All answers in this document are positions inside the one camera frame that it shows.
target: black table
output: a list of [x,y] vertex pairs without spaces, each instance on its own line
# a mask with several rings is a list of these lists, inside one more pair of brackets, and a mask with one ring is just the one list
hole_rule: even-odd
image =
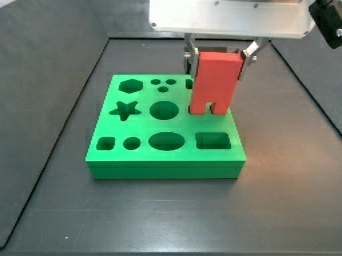
[[271,45],[232,103],[247,154],[238,180],[91,178],[84,157],[112,75],[181,73],[183,46],[109,41],[0,254],[342,252],[340,137]]

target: green block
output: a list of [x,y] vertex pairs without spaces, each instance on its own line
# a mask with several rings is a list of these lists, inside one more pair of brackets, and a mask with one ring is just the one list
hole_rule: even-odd
[[238,178],[246,156],[231,112],[188,113],[188,75],[115,75],[85,161],[95,179]]

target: square hole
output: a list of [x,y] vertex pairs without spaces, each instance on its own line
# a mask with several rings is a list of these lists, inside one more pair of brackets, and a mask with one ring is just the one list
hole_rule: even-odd
[[229,136],[224,132],[197,132],[197,149],[231,149]]
[[115,146],[113,137],[101,137],[97,141],[96,149],[97,150],[112,150]]

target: star-shaped hole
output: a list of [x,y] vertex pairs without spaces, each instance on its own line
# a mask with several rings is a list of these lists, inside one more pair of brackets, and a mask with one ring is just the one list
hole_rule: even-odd
[[141,114],[141,111],[139,111],[136,107],[137,101],[133,101],[128,104],[125,104],[121,101],[116,102],[117,108],[109,112],[111,115],[119,115],[120,120],[125,121],[129,117],[129,115],[139,115]]

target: circular hole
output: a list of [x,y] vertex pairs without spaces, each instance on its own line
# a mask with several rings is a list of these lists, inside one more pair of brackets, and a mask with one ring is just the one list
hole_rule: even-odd
[[161,86],[157,88],[159,92],[168,92],[168,88],[165,86]]
[[151,136],[148,143],[157,150],[171,151],[183,147],[185,140],[177,133],[160,132]]
[[128,150],[135,150],[140,147],[140,140],[136,137],[131,137],[124,140],[123,146]]
[[167,84],[169,84],[169,85],[172,85],[172,84],[175,84],[175,83],[176,83],[176,80],[173,80],[173,79],[168,79],[168,80],[165,80],[165,83],[167,83]]
[[149,108],[149,114],[155,119],[169,120],[179,113],[179,108],[175,103],[169,101],[159,101]]
[[153,79],[153,80],[151,80],[151,84],[153,84],[153,85],[160,84],[160,80],[159,80],[159,79]]

